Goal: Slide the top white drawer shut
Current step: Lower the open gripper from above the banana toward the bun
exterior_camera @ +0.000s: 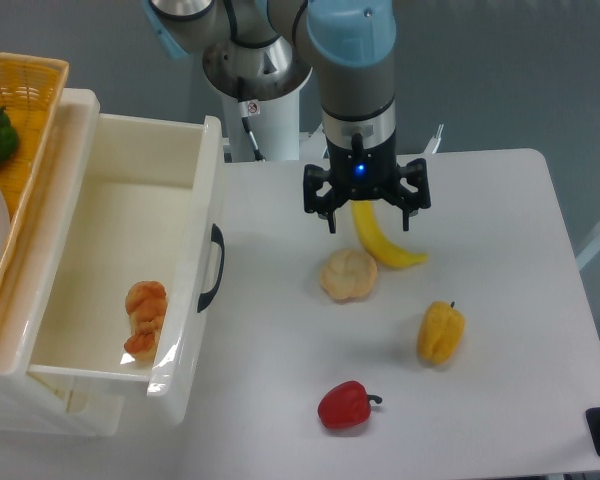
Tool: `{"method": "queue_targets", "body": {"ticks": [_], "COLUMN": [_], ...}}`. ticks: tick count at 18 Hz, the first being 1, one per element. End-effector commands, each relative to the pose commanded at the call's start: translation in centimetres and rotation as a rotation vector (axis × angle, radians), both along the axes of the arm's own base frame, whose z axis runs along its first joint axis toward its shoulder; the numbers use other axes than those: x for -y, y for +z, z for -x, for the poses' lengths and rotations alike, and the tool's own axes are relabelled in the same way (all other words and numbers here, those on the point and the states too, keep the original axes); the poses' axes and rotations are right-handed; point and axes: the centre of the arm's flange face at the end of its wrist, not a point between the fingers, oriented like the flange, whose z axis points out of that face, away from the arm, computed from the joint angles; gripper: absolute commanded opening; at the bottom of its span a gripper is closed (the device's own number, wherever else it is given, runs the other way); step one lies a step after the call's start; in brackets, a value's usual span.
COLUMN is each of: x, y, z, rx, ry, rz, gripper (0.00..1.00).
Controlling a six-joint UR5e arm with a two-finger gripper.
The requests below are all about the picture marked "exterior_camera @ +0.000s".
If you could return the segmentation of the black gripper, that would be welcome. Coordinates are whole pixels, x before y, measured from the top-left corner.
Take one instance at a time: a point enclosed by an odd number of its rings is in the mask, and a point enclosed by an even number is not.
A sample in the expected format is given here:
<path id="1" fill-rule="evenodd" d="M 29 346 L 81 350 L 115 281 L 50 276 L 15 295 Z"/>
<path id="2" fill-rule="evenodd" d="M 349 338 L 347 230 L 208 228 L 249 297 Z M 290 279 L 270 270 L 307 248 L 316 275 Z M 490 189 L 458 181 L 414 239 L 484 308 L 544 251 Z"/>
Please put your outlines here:
<path id="1" fill-rule="evenodd" d="M 431 207 L 426 159 L 397 164 L 395 134 L 369 148 L 358 134 L 347 148 L 328 140 L 327 150 L 329 170 L 313 164 L 304 167 L 303 205 L 307 214 L 316 214 L 327 222 L 331 234 L 336 233 L 335 212 L 341 202 L 397 200 L 404 231 L 409 230 L 413 216 Z"/>

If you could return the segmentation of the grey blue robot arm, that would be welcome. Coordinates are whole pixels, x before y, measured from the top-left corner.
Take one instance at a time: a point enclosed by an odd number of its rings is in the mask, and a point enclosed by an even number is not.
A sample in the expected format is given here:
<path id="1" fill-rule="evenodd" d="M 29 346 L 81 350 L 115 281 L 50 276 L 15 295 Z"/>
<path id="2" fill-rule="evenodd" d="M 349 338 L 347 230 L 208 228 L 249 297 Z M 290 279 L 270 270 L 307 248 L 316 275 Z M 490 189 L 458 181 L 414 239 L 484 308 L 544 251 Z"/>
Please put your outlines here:
<path id="1" fill-rule="evenodd" d="M 396 22 L 389 1 L 147 1 L 174 57 L 203 55 L 207 80 L 246 106 L 318 83 L 329 165 L 304 169 L 304 209 L 332 220 L 383 200 L 404 218 L 430 206 L 426 163 L 396 155 Z"/>

